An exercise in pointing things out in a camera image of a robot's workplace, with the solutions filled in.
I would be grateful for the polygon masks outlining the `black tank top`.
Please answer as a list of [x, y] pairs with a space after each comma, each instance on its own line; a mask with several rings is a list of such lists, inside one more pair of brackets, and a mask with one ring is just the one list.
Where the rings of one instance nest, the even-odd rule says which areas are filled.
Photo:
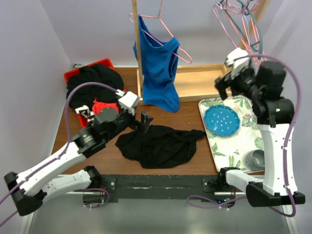
[[151, 125], [145, 132], [121, 135], [115, 145], [125, 158], [138, 161], [142, 168], [167, 169], [189, 162], [196, 153], [196, 142], [205, 136], [202, 130]]

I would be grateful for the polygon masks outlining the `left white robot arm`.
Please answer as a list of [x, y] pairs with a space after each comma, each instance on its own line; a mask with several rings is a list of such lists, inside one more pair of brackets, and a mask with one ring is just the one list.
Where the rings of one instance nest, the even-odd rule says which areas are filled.
[[48, 200], [76, 190], [96, 191], [102, 177], [94, 166], [87, 166], [77, 173], [63, 172], [106, 147], [106, 144], [126, 128], [146, 131], [153, 117], [141, 112], [141, 120], [123, 110], [105, 108], [85, 128], [53, 155], [22, 173], [10, 172], [4, 180], [21, 216], [29, 215]]

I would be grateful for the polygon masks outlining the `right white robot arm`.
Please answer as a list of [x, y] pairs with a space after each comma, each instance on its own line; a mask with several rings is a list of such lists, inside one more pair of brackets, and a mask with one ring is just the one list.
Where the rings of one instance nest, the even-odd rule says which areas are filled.
[[235, 61], [232, 70], [215, 80], [222, 99], [226, 89], [232, 95], [244, 95], [252, 102], [253, 113], [264, 143], [265, 176], [259, 180], [237, 167], [222, 168], [217, 179], [220, 190], [232, 187], [245, 192], [253, 207], [304, 204], [305, 195], [298, 191], [292, 163], [291, 136], [295, 120], [295, 106], [282, 97], [285, 66], [279, 62], [263, 61], [257, 72], [251, 60]]

